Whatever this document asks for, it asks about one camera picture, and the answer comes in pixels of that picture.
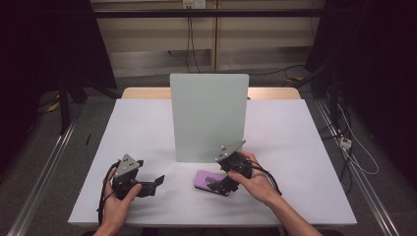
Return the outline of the purple whiteboard eraser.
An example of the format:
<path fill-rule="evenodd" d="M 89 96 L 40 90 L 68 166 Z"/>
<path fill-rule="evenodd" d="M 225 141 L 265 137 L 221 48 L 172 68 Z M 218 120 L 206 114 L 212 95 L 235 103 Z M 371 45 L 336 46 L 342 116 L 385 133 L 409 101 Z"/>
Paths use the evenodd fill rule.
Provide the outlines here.
<path fill-rule="evenodd" d="M 225 178 L 224 174 L 211 173 L 204 170 L 198 170 L 194 179 L 194 187 L 199 190 L 214 193 L 219 195 L 219 191 L 214 191 L 209 187 L 209 184 L 214 184 Z"/>

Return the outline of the wooden table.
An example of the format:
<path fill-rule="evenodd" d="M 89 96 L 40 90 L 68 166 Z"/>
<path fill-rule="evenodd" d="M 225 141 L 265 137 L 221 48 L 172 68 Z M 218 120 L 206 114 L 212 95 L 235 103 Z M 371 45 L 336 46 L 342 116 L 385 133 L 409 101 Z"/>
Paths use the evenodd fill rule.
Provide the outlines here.
<path fill-rule="evenodd" d="M 300 99 L 296 88 L 248 88 L 251 99 Z M 170 88 L 126 88 L 123 98 L 170 99 Z"/>

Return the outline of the white wall socket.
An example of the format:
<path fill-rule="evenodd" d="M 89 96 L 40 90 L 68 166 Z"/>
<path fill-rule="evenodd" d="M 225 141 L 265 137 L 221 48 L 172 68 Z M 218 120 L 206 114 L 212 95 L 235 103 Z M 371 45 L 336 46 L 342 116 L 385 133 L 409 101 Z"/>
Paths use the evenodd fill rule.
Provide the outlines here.
<path fill-rule="evenodd" d="M 205 9 L 207 7 L 206 0 L 182 0 L 184 9 Z"/>

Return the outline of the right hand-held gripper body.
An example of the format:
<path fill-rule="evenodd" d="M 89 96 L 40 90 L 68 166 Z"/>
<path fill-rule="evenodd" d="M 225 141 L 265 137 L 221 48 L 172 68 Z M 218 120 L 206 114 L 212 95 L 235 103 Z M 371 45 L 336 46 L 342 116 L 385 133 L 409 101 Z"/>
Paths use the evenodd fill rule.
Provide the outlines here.
<path fill-rule="evenodd" d="M 232 170 L 250 179 L 252 177 L 252 164 L 244 155 L 238 152 L 245 143 L 245 140 L 241 140 L 222 146 L 215 161 L 220 165 L 220 169 L 226 173 Z"/>

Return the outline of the pale green standing whiteboard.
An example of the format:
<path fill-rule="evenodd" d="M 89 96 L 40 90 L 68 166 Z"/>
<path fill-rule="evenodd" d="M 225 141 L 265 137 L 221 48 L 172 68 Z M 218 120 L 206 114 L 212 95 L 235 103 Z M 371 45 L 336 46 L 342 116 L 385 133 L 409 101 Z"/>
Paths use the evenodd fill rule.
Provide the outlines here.
<path fill-rule="evenodd" d="M 213 162 L 221 146 L 244 138 L 247 74 L 172 74 L 169 79 L 178 161 Z"/>

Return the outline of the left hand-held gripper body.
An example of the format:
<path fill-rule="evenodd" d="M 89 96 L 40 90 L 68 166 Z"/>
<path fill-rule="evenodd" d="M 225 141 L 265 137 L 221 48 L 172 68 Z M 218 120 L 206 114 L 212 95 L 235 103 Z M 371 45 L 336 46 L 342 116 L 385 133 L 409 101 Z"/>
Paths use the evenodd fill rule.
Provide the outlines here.
<path fill-rule="evenodd" d="M 120 160 L 111 182 L 112 189 L 119 200 L 123 200 L 137 184 L 138 163 L 132 156 L 125 154 Z"/>

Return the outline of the person's left hand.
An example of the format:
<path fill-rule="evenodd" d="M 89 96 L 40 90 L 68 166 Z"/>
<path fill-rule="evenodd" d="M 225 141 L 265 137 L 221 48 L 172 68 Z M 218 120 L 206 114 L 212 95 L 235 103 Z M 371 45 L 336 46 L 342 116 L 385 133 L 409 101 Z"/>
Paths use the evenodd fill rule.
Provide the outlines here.
<path fill-rule="evenodd" d="M 111 186 L 111 180 L 115 172 L 116 168 L 113 168 L 105 182 L 106 186 L 104 197 L 106 197 L 106 200 L 104 203 L 103 218 L 100 226 L 120 227 L 122 229 L 127 220 L 131 202 L 137 196 L 142 186 L 140 184 L 135 185 L 123 200 L 119 200 L 112 193 L 113 189 Z"/>

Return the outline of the dark curtain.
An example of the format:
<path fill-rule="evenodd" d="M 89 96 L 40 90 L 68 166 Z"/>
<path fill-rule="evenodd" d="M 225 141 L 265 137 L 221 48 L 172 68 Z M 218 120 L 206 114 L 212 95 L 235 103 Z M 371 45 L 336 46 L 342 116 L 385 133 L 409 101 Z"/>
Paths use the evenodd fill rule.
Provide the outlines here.
<path fill-rule="evenodd" d="M 417 189 L 417 0 L 325 0 L 306 69 L 332 65 L 377 142 Z"/>
<path fill-rule="evenodd" d="M 91 0 L 0 0 L 0 183 L 36 119 L 40 97 L 116 82 Z"/>

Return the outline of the wooden wall post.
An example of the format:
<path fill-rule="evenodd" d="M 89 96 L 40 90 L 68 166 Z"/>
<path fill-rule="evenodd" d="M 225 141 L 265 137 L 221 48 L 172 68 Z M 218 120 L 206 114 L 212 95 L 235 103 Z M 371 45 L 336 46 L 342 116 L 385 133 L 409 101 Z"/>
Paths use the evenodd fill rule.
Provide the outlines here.
<path fill-rule="evenodd" d="M 217 10 L 218 0 L 210 0 L 211 6 L 213 10 Z M 210 62 L 211 62 L 211 69 L 216 71 L 217 68 L 217 26 L 218 26 L 218 19 L 217 17 L 212 18 L 212 44 L 211 44 L 211 51 L 210 51 Z"/>

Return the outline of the person's right hand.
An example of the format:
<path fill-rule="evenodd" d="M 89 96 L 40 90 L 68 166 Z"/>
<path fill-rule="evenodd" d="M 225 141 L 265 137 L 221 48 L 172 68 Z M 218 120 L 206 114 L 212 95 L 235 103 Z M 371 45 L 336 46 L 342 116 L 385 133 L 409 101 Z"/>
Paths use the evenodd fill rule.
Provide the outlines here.
<path fill-rule="evenodd" d="M 241 184 L 253 198 L 263 203 L 267 207 L 279 207 L 282 202 L 282 197 L 272 186 L 272 183 L 269 181 L 266 173 L 260 170 L 261 166 L 256 160 L 255 156 L 252 153 L 246 151 L 240 151 L 240 154 L 245 156 L 254 166 L 254 169 L 252 170 L 252 177 L 248 179 L 242 174 L 232 170 L 228 172 L 228 176 L 232 180 Z"/>

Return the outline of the metal floor rail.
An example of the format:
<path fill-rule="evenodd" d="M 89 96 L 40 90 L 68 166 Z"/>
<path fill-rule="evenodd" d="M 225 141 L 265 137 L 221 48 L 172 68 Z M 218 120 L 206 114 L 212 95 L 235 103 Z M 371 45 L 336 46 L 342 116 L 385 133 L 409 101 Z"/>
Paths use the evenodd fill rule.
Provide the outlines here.
<path fill-rule="evenodd" d="M 383 235 L 400 236 L 399 231 L 394 225 L 394 222 L 390 214 L 388 213 L 386 207 L 384 206 L 383 202 L 381 201 L 380 197 L 378 196 L 377 192 L 375 191 L 374 187 L 368 179 L 369 176 L 374 176 L 379 173 L 379 164 L 369 153 L 369 151 L 362 145 L 362 143 L 357 139 L 354 132 L 352 131 L 349 119 L 347 118 L 345 112 L 343 111 L 343 108 L 339 104 L 337 104 L 337 113 L 338 115 L 340 115 L 340 118 L 335 123 L 332 123 L 330 121 L 329 107 L 326 105 L 326 103 L 324 101 L 317 101 L 316 104 L 323 116 L 323 119 L 327 124 L 327 129 L 330 132 L 330 137 L 335 141 L 335 144 L 341 151 L 341 155 L 344 159 L 344 166 L 349 168 L 351 176 L 355 179 L 375 220 L 378 222 L 380 228 L 382 229 Z M 360 165 L 359 161 L 357 160 L 356 156 L 352 151 L 352 147 L 351 149 L 344 149 L 343 147 L 339 146 L 339 139 L 346 138 L 342 134 L 342 131 L 336 127 L 339 120 L 344 123 L 345 128 L 347 129 L 348 134 L 351 136 L 351 138 L 359 145 L 361 150 L 367 153 L 368 157 L 375 164 L 375 171 L 366 170 Z"/>
<path fill-rule="evenodd" d="M 77 105 L 74 108 L 74 114 L 69 125 L 64 129 L 64 132 L 59 136 L 54 149 L 49 154 L 45 165 L 42 168 L 39 177 L 36 179 L 30 194 L 25 200 L 23 207 L 19 211 L 11 229 L 7 236 L 25 236 L 30 226 L 32 218 L 46 192 L 46 189 L 52 179 L 56 167 L 65 151 L 65 148 L 70 141 L 75 130 L 76 124 L 84 110 L 82 105 Z"/>

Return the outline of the black metal stand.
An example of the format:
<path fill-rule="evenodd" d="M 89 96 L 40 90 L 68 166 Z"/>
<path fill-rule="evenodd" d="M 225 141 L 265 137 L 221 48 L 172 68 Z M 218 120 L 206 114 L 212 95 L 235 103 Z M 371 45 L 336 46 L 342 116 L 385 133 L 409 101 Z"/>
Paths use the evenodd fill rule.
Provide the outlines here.
<path fill-rule="evenodd" d="M 299 89 L 306 84 L 310 85 L 314 98 L 328 98 L 330 121 L 335 123 L 338 120 L 337 72 L 332 65 L 319 67 L 306 78 L 296 82 L 293 87 Z"/>
<path fill-rule="evenodd" d="M 121 97 L 120 92 L 113 91 L 112 88 L 96 82 L 93 78 L 86 77 L 79 73 L 72 73 L 70 70 L 64 69 L 63 67 L 59 70 L 57 81 L 61 114 L 60 135 L 63 135 L 69 129 L 72 121 L 68 97 L 71 97 L 76 103 L 85 103 L 88 99 L 85 88 L 93 88 L 112 99 Z"/>

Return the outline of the white table mat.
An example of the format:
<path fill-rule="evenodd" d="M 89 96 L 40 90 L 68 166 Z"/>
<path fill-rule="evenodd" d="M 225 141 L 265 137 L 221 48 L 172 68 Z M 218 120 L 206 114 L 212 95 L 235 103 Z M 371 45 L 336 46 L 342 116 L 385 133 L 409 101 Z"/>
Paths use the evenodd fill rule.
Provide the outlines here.
<path fill-rule="evenodd" d="M 283 197 L 314 225 L 352 225 L 356 217 L 302 99 L 251 100 L 245 150 L 275 178 Z M 174 150 L 171 103 L 158 99 L 117 100 L 85 184 L 68 219 L 95 225 L 102 180 L 124 154 L 144 161 L 138 177 L 163 177 L 154 196 L 135 200 L 128 224 L 146 227 L 271 227 L 275 215 L 244 188 L 227 197 L 195 188 L 198 171 L 216 163 L 180 163 Z"/>

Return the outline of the black horizontal metal bar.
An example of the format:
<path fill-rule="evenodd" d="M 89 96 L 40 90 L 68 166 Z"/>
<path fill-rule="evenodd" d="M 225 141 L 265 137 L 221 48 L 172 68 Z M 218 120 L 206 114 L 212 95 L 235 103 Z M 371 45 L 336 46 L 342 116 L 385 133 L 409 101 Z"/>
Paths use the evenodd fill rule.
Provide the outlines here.
<path fill-rule="evenodd" d="M 240 17 L 320 17 L 327 13 L 317 9 L 284 10 L 94 10 L 98 18 L 240 18 Z"/>

